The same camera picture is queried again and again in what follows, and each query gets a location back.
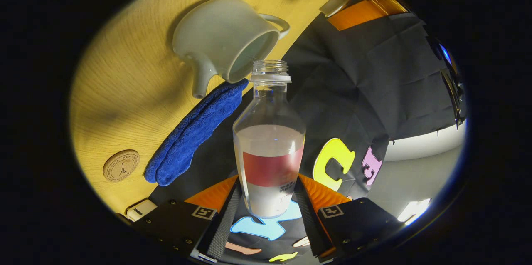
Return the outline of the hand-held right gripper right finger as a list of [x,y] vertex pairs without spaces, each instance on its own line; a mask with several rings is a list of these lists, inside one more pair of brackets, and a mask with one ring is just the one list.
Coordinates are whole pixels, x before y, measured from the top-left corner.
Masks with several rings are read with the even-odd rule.
[[294,189],[312,254],[322,263],[355,257],[379,247],[404,223],[368,198],[346,196],[299,175]]

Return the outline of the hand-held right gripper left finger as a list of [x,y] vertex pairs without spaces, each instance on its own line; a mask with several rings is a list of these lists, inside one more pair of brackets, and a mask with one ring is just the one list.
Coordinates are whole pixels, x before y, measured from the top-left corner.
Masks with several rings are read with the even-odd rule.
[[135,230],[186,260],[221,260],[241,201],[233,176],[185,201],[170,199],[135,222]]

